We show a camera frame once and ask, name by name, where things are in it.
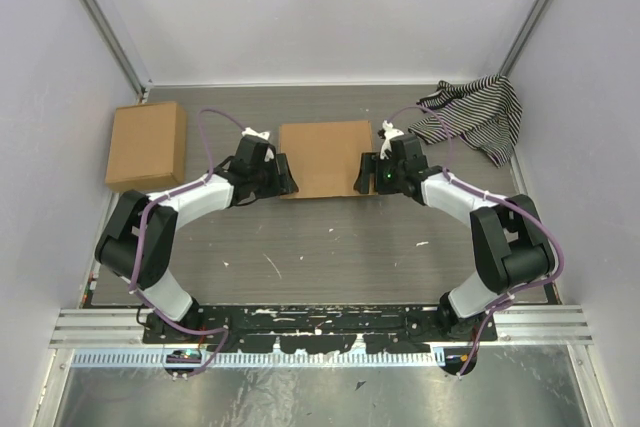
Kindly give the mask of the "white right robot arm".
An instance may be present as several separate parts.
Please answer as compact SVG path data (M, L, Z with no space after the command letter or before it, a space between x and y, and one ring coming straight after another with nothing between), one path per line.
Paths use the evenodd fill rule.
M381 151L363 153L354 190L402 194L470 229L475 271L445 293L436 310L436 325L451 341L466 339L476 321L488 320L510 306L516 293L549 283L563 270L564 254L530 197L482 191L429 165L413 135L394 131Z

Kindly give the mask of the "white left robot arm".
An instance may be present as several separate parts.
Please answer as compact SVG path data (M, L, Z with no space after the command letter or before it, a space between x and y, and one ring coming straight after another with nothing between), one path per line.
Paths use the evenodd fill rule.
M170 191L123 193L95 247L95 260L123 279L129 292L181 344L201 332L199 304L170 271L175 234L210 213L296 193L287 156L269 140L245 134L236 152L195 181Z

